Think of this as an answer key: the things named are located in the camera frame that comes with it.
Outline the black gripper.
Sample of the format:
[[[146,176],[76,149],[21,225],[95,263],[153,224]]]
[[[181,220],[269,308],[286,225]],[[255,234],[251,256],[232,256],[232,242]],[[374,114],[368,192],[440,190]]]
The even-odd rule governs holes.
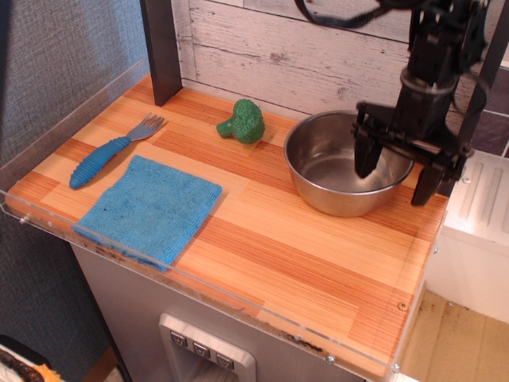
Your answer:
[[[401,75],[401,91],[394,107],[359,102],[352,126],[355,171],[370,175],[384,147],[424,165],[411,204],[424,206],[451,178],[457,179],[470,149],[446,124],[459,78],[429,85],[412,75]]]

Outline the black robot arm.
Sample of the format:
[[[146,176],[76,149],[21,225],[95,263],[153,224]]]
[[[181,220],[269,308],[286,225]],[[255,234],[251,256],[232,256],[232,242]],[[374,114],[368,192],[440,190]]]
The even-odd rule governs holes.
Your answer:
[[[402,70],[395,107],[358,103],[352,128],[355,171],[367,177],[383,149],[422,164],[412,203],[423,206],[441,185],[462,174],[472,154],[469,142],[454,134],[446,119],[456,104],[462,76],[483,89],[488,84],[473,75],[487,42],[484,23],[488,4],[482,1],[408,1],[412,9],[410,58]]]

